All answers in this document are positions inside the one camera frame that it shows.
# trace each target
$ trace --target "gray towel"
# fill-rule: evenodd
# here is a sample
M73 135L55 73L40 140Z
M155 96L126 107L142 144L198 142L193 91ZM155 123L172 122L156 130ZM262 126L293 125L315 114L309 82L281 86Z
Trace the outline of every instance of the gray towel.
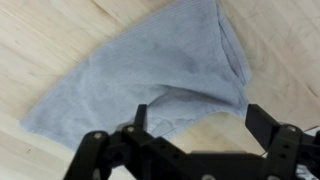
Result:
M109 134L148 105L147 130L175 135L215 112L244 116L251 77L214 0L178 0L98 48L21 125L75 150L92 130Z

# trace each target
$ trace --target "bolt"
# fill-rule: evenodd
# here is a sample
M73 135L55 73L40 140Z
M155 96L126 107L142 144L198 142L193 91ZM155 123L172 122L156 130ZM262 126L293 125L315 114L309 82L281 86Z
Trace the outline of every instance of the bolt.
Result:
M277 176L268 176L267 180L281 180L280 178L278 178Z
M216 178L213 177L211 174L205 174L202 176L201 180L216 180Z
M134 131L134 127L130 126L130 127L127 128L127 130L128 130L129 132L133 132L133 131Z
M96 138L96 139L100 139L101 136L102 136L101 133L95 133L95 134L94 134L94 138Z
M290 131L293 131L293 132L296 132L297 131L297 129L295 128L295 127L293 127L293 126L288 126L287 127Z

